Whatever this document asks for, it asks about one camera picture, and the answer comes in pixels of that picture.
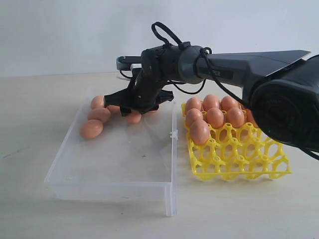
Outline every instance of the plastic box lid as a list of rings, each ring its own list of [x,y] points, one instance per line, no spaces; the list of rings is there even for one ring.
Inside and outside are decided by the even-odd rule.
[[[163,103],[135,125],[112,115],[98,137],[84,140],[79,131],[91,100],[111,93],[101,86],[88,89],[45,183],[63,200],[165,200],[166,215],[175,216],[175,102]]]

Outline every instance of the clear plastic container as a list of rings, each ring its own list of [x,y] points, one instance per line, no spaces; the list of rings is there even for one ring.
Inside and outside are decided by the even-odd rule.
[[[112,115],[97,138],[82,139],[91,100],[111,93],[99,86],[87,91],[45,183],[63,200],[165,200],[166,215],[175,216],[175,103],[163,103],[136,125]]]

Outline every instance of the robotic arm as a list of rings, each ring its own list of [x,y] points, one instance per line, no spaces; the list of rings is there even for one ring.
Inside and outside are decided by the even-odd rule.
[[[162,37],[156,26],[177,45]],[[120,106],[122,116],[131,110],[145,114],[173,100],[173,93],[163,90],[164,86],[173,84],[180,89],[179,84],[202,82],[200,91],[206,79],[213,80],[252,111],[267,136],[319,160],[312,152],[319,152],[319,55],[304,60],[310,52],[212,54],[210,48],[180,41],[160,22],[152,25],[152,31],[164,45],[146,49],[140,57],[117,59],[117,69],[131,71],[132,77],[126,89],[104,96],[105,106]],[[222,83],[241,87],[242,99]]]

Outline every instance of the egg tray cell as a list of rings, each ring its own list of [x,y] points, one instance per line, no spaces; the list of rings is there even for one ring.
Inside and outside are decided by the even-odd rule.
[[[181,109],[186,117],[185,103],[181,105]],[[228,122],[219,129],[208,124],[211,136],[204,145],[196,145],[189,136],[186,122],[184,126],[187,129],[186,139],[192,172],[201,181],[211,180],[215,176],[232,180],[239,175],[244,175],[249,180],[262,175],[277,179],[291,173],[283,145],[265,136],[250,122],[240,128],[234,128]]]

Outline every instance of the white table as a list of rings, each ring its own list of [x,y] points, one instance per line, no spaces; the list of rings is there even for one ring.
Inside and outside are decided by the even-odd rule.
[[[293,173],[277,180],[200,182],[179,113],[177,216],[161,203],[54,200],[44,177],[85,91],[127,86],[119,74],[0,79],[0,238],[319,238],[319,162],[285,147]],[[195,91],[197,86],[184,86]],[[230,87],[237,95],[240,89]],[[198,94],[225,96],[213,82]],[[180,104],[189,95],[175,91]]]

